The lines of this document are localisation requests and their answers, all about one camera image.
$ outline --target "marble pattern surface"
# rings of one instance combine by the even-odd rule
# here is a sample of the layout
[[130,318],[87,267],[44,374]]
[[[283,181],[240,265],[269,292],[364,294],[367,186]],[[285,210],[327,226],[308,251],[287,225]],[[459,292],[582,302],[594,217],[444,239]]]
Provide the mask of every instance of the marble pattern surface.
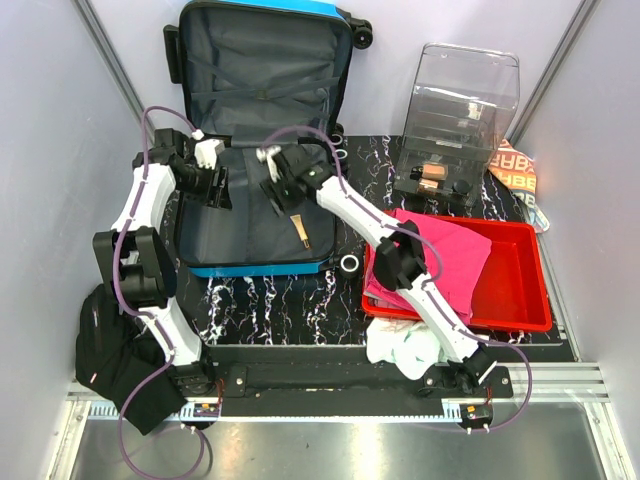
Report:
[[[517,201],[490,173],[484,177],[481,198],[472,208],[465,208],[393,191],[394,164],[400,151],[398,137],[350,137],[345,139],[344,148],[349,152],[350,184],[379,208],[522,221]],[[162,232],[174,255],[170,238],[176,206],[177,198],[172,198]],[[364,247],[362,238],[338,220],[337,253],[362,257]],[[337,271],[326,270],[315,275],[201,279],[179,260],[177,271],[178,299],[207,345],[365,344],[371,319],[360,307],[361,278],[345,280]],[[555,321],[545,334],[490,333],[501,340],[531,346],[564,342]]]

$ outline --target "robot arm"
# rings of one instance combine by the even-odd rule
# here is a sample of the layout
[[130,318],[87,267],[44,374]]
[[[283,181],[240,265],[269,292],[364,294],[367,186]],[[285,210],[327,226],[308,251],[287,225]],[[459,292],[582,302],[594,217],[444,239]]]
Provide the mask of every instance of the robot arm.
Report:
[[463,335],[471,333],[429,281],[421,243],[393,228],[418,233],[417,226],[412,222],[400,224],[381,212],[348,183],[341,184],[328,165],[312,163],[300,147],[271,153],[266,161],[270,171],[277,167],[279,179],[274,181],[270,175],[261,187],[276,212],[281,214],[310,198],[362,235],[376,249],[376,279],[388,290],[397,291],[418,312],[438,338],[460,382],[471,387],[482,384],[497,362],[490,358],[484,344]]
[[[133,161],[133,187],[125,207],[108,232],[94,236],[93,248],[108,294],[114,296],[113,262],[115,242],[125,223],[131,219],[118,261],[119,284],[129,306],[152,314],[139,318],[149,328],[165,357],[173,359],[173,376],[180,387],[196,393],[198,387],[213,380],[209,362],[204,358],[202,341],[191,330],[175,299],[177,275],[169,253],[158,232],[167,201],[179,189],[189,198],[214,208],[231,208],[227,190],[226,168],[217,165],[217,155],[224,149],[220,140],[203,140],[196,134],[193,143],[182,133],[156,130],[155,147],[149,152],[149,165],[143,181],[142,154]],[[132,218],[132,207],[138,206]],[[173,352],[160,334],[159,322],[173,344]]]

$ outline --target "small object in case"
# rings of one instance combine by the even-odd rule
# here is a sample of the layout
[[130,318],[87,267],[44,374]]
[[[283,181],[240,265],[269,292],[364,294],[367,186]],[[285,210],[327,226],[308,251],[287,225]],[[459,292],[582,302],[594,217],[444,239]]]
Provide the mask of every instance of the small object in case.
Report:
[[291,221],[296,226],[300,241],[304,243],[304,248],[311,248],[311,245],[309,245],[309,237],[307,237],[307,232],[304,229],[304,225],[302,224],[302,218],[300,217],[300,215],[291,215],[291,217],[289,218],[291,218]]
[[412,180],[444,180],[447,178],[449,168],[447,165],[439,165],[437,163],[425,163],[421,167],[413,167],[410,177]]
[[438,182],[435,180],[426,180],[421,178],[418,180],[418,193],[429,193],[429,190],[437,190]]

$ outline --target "clear acrylic box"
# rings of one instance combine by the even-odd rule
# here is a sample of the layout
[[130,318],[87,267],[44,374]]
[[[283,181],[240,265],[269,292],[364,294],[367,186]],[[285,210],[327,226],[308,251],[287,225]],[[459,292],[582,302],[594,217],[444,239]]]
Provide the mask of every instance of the clear acrylic box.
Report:
[[519,97],[516,56],[425,45],[394,188],[473,205]]

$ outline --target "open suitcase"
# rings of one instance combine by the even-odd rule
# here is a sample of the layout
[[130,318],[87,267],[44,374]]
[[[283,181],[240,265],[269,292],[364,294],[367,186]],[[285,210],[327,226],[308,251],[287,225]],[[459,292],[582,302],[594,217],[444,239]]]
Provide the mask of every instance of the open suitcase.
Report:
[[[178,256],[203,277],[317,273],[332,256],[335,218],[307,200],[278,217],[260,188],[268,171],[256,158],[275,130],[310,125],[336,131],[353,47],[367,48],[371,25],[310,0],[193,1],[179,27],[164,29],[171,81],[182,84],[187,116],[230,145],[219,157],[229,172],[232,209],[179,200]],[[330,162],[315,138],[289,137],[317,161]],[[310,248],[290,215],[300,215]]]

